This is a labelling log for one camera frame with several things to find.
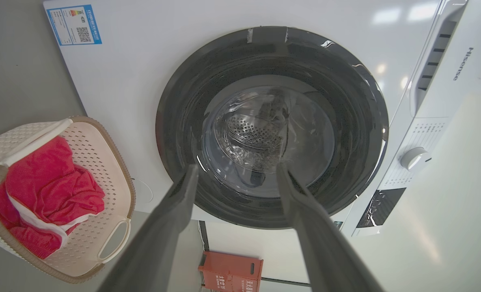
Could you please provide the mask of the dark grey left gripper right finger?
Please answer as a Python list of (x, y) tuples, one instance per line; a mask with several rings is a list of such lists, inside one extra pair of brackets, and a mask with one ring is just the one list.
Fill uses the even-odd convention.
[(296, 231), (314, 292), (381, 292), (375, 277), (328, 213), (286, 164), (277, 166), (283, 212)]

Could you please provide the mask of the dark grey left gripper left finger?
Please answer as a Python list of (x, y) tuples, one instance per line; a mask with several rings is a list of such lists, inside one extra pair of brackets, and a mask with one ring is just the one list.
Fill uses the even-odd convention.
[(100, 292), (166, 292), (180, 233), (195, 202), (199, 167), (187, 166), (148, 216), (99, 287)]

